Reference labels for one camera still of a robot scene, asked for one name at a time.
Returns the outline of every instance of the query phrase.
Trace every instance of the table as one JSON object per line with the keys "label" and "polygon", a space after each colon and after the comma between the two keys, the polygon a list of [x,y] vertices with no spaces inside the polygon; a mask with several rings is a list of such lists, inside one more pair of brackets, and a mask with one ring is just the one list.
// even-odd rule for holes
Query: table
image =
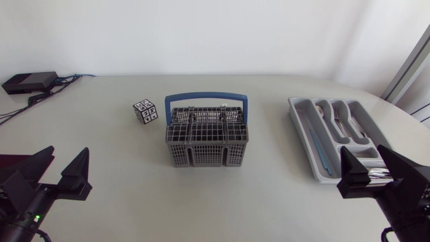
{"label": "table", "polygon": [[[172,166],[164,98],[190,91],[248,95],[242,167]],[[1,113],[30,95],[0,91]],[[364,91],[285,75],[83,77],[0,126],[0,153],[53,145],[56,159],[41,182],[56,184],[89,147],[93,189],[85,202],[54,203],[40,227],[53,241],[378,241],[389,224],[376,201],[344,200],[313,178],[288,97],[356,99],[395,151],[430,165],[430,131],[407,113]],[[159,118],[144,125],[132,104],[146,98]]]}

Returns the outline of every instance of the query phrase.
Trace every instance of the blue utensil handle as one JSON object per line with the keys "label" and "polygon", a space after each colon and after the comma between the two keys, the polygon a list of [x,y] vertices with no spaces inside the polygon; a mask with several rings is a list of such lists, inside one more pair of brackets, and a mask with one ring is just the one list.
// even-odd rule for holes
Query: blue utensil handle
{"label": "blue utensil handle", "polygon": [[168,95],[164,101],[165,107],[166,107],[167,125],[170,125],[172,123],[171,111],[170,111],[171,102],[185,100],[185,99],[197,99],[197,98],[218,98],[218,99],[231,99],[231,100],[242,101],[243,123],[247,124],[248,122],[248,97],[246,95],[236,94],[236,93],[216,92],[216,91],[201,91],[201,92]]}

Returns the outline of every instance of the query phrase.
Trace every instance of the gray cutlery tray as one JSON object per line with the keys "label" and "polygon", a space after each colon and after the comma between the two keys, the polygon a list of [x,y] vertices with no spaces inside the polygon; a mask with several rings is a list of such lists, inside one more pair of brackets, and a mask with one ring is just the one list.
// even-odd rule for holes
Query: gray cutlery tray
{"label": "gray cutlery tray", "polygon": [[[342,146],[347,147],[358,160],[367,168],[386,168],[376,147],[384,145],[391,148],[380,129],[376,126],[370,115],[363,106],[351,99],[323,99],[290,97],[290,115],[294,126],[299,134],[300,140],[308,155],[313,174],[322,184],[337,184],[341,180],[341,154]],[[322,117],[316,105],[323,111]],[[339,119],[343,127],[348,131],[350,137],[343,135],[334,120],[334,109],[337,108]],[[364,138],[358,128],[351,121],[355,118],[363,128],[367,137]],[[328,159],[332,175],[324,168],[320,155],[317,151],[310,129],[318,137],[321,148]],[[386,183],[391,179],[372,179],[371,183]]]}

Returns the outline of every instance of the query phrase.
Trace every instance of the dishwasher cutlery basket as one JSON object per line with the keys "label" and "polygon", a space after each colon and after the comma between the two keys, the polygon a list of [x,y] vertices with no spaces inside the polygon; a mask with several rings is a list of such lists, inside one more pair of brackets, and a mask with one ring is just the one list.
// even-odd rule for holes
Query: dishwasher cutlery basket
{"label": "dishwasher cutlery basket", "polygon": [[[242,101],[241,107],[188,107],[170,109],[170,103],[184,99],[218,98]],[[238,167],[248,142],[248,98],[222,92],[194,92],[165,98],[166,143],[174,167]]]}

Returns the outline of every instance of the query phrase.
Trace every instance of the cube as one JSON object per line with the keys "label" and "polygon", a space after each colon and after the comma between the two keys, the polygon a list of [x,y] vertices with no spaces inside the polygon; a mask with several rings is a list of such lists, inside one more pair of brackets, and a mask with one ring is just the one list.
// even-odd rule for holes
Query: cube
{"label": "cube", "polygon": [[155,109],[155,105],[147,99],[134,104],[133,108],[137,118],[144,124],[148,124],[159,117],[157,114],[157,109]]}

